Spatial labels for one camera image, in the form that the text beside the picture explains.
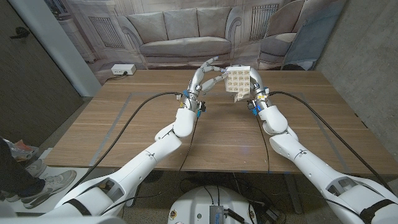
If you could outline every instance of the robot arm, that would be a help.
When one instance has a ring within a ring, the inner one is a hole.
[[[208,60],[195,72],[187,92],[183,96],[183,106],[177,110],[175,122],[156,134],[155,143],[115,173],[80,184],[59,201],[55,210],[44,216],[117,215],[123,204],[115,205],[133,197],[137,186],[149,172],[181,146],[180,138],[191,134],[195,117],[199,116],[201,111],[205,111],[205,102],[197,101],[202,89],[200,84],[204,74],[209,71],[225,71],[225,69],[210,66],[216,59],[217,57]],[[218,81],[223,78],[225,77],[216,77]],[[109,186],[110,189],[104,191],[100,185]],[[115,207],[104,213],[105,210],[113,206]]]
[[[270,143],[276,153],[292,161],[326,199],[346,206],[351,211],[331,202],[331,209],[343,223],[395,223],[398,218],[398,198],[375,181],[337,172],[299,143],[286,118],[272,105],[268,89],[251,69],[249,108],[258,110],[264,121],[262,127],[273,135]]]

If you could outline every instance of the wall outlet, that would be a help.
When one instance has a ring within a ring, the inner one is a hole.
[[[115,64],[111,70],[113,75],[123,75],[124,72],[127,72],[128,75],[132,75],[137,69],[134,64]]]

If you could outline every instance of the sneaker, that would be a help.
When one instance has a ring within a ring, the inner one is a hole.
[[[25,168],[25,170],[32,175],[32,177],[39,177],[45,170],[47,165],[42,159],[36,160],[34,163]]]
[[[20,199],[20,197],[18,196],[18,194],[14,194],[14,193],[8,193],[5,191],[1,191],[1,193],[3,194],[3,196],[5,196],[6,200],[8,202],[16,202]]]
[[[75,177],[76,171],[68,170],[62,174],[45,178],[45,185],[40,193],[30,197],[21,198],[22,202],[24,203],[24,207],[31,209],[40,205],[49,197],[67,188],[73,182],[73,180],[75,180]]]

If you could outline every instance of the door handle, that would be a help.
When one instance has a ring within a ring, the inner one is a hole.
[[[11,39],[21,39],[21,38],[27,37],[30,34],[30,32],[23,27],[15,28],[15,32],[17,33],[17,35],[11,36],[10,37]]]

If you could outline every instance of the jeans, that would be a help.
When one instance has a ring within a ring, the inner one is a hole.
[[[0,137],[0,190],[29,197],[42,191],[45,181],[32,177],[12,156]]]

